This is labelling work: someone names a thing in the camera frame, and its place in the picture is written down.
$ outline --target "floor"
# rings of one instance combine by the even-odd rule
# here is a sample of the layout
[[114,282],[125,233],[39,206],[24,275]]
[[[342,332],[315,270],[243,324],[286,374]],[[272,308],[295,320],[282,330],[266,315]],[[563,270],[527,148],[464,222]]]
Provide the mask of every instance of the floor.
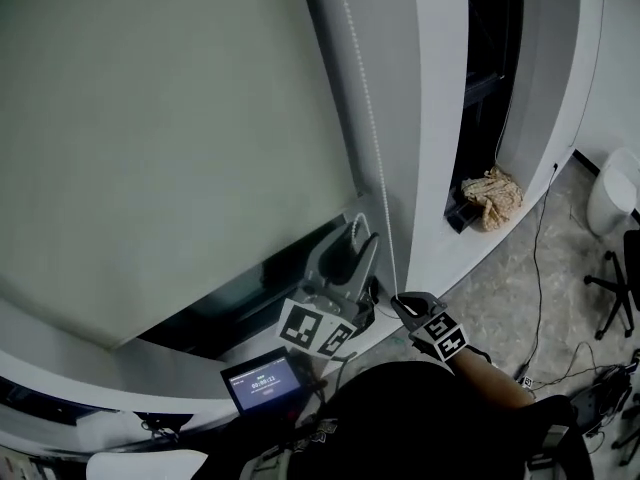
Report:
[[[597,286],[585,286],[587,274],[615,279],[611,262],[605,262],[607,250],[621,256],[622,235],[638,224],[629,218],[609,236],[599,239],[585,222],[586,203],[595,177],[572,158],[551,186],[538,242],[538,264],[543,290],[543,317],[539,352],[529,370],[537,382],[549,382],[565,372],[573,352],[581,341],[588,341],[598,365],[629,362],[640,348],[640,330],[624,338],[622,322],[617,319],[602,341],[594,333],[613,302],[609,292]],[[512,233],[468,276],[444,297],[449,310],[463,322],[470,341],[487,351],[496,366],[512,375],[530,353],[537,322],[538,286],[533,263],[533,243],[542,201],[521,221]],[[640,315],[634,312],[636,321]],[[362,370],[388,361],[421,360],[411,347],[404,329],[391,335],[367,353],[349,363],[344,383]],[[592,366],[588,348],[580,348],[572,371]],[[537,398],[568,394],[586,387],[593,380],[587,372],[552,387],[536,391]],[[640,389],[640,375],[636,379]],[[626,468],[618,466],[620,452],[611,443],[624,429],[620,417],[606,428],[602,446],[592,454],[597,479],[640,478],[640,453]],[[595,450],[603,436],[587,441]]]

